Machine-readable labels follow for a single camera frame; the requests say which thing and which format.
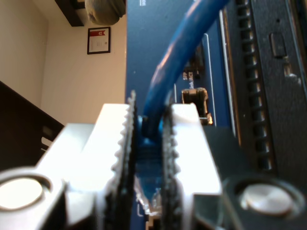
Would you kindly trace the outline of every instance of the framed certificate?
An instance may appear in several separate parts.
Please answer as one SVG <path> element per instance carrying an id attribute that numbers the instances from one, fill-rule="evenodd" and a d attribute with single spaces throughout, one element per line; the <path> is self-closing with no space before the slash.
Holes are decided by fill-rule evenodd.
<path id="1" fill-rule="evenodd" d="M 88 29 L 87 54 L 111 52 L 111 27 Z"/>

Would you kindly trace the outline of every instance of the wall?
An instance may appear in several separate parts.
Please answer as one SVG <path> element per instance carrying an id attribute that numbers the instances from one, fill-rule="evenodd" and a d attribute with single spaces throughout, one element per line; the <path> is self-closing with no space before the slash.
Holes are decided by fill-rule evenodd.
<path id="1" fill-rule="evenodd" d="M 126 17 L 111 27 L 111 53 L 87 55 L 88 28 L 99 26 L 78 14 L 85 27 L 49 21 L 41 108 L 63 124 L 94 123 L 104 103 L 125 98 Z"/>
<path id="2" fill-rule="evenodd" d="M 0 0 L 0 81 L 40 106 L 48 21 L 32 0 Z"/>

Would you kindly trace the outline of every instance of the black panel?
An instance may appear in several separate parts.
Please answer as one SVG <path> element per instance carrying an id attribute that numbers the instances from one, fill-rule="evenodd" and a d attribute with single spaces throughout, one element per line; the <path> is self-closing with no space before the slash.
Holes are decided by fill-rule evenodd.
<path id="1" fill-rule="evenodd" d="M 63 125 L 0 81 L 0 171 L 34 166 Z"/>
<path id="2" fill-rule="evenodd" d="M 226 15 L 226 41 L 239 143 L 254 169 L 275 173 L 272 135 L 250 2 L 230 1 Z"/>
<path id="3" fill-rule="evenodd" d="M 71 5 L 75 10 L 80 10 L 85 8 L 85 3 L 84 1 L 80 2 L 78 0 L 71 0 Z"/>
<path id="4" fill-rule="evenodd" d="M 73 27 L 84 26 L 74 8 L 80 6 L 80 3 L 71 0 L 55 0 L 55 1 L 71 26 Z"/>
<path id="5" fill-rule="evenodd" d="M 252 165 L 307 190 L 306 79 L 289 12 L 285 0 L 230 2 L 230 74 L 239 141 Z M 272 34 L 282 35 L 285 57 L 274 56 Z"/>

